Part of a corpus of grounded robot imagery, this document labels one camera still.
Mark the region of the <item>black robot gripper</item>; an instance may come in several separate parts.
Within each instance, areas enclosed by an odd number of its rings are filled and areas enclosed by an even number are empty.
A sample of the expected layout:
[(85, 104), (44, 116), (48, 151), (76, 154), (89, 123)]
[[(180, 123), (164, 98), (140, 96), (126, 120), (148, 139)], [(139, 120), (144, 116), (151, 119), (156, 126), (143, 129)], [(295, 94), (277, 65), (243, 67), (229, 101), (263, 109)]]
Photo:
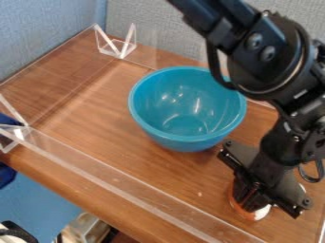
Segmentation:
[(261, 148), (225, 140), (218, 158), (234, 171), (233, 198), (246, 212), (263, 208), (270, 197), (293, 218), (311, 208), (313, 200), (295, 179), (293, 166), (274, 161)]

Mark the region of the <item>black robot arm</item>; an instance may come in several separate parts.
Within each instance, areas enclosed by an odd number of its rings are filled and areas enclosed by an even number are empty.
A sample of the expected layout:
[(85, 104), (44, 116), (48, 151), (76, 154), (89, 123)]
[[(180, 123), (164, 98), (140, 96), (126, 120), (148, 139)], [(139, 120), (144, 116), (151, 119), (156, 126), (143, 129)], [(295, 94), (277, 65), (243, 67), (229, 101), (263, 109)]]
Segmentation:
[(313, 200), (294, 176), (317, 183), (302, 169), (313, 162), (325, 177), (325, 43), (242, 0), (166, 1), (206, 40), (217, 82), (278, 112), (257, 148), (223, 141), (218, 157), (235, 176), (231, 204), (247, 214), (278, 206), (298, 217)]

